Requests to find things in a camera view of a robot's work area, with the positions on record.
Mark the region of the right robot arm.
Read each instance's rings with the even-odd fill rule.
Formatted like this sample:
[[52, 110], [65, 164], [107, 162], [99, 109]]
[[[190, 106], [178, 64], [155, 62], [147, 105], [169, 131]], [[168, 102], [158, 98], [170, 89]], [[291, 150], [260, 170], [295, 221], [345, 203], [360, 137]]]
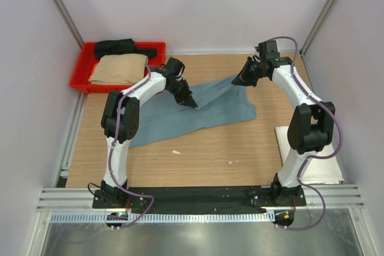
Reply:
[[332, 141], [335, 106], [312, 93], [297, 73], [295, 60], [280, 55], [276, 38], [259, 43], [255, 50], [232, 84], [256, 86], [259, 79], [268, 78], [284, 92], [294, 111], [287, 130], [290, 150], [283, 167], [269, 188], [253, 191], [253, 203], [291, 206], [302, 194], [301, 177], [310, 161]]

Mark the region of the blue t-shirt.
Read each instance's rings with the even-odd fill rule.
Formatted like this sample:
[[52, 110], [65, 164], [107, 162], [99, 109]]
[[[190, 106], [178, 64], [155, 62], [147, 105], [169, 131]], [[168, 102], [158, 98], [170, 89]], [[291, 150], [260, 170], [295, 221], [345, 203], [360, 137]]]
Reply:
[[139, 129], [130, 143], [138, 147], [180, 137], [201, 128], [212, 128], [256, 118], [256, 106], [247, 88], [232, 84], [233, 77], [191, 87], [197, 108], [180, 106], [173, 95], [162, 92], [140, 108]]

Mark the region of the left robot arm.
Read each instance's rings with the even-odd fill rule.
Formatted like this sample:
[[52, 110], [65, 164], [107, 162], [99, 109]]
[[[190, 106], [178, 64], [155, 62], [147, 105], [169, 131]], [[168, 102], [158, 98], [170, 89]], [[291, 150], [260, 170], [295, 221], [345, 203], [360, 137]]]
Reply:
[[140, 108], [154, 95], [167, 90], [177, 104], [198, 108], [184, 78], [185, 65], [169, 58], [162, 67], [148, 71], [147, 76], [123, 91], [111, 91], [101, 118], [107, 140], [106, 172], [94, 192], [93, 208], [120, 208], [134, 193], [127, 192], [127, 158], [130, 143], [139, 129]]

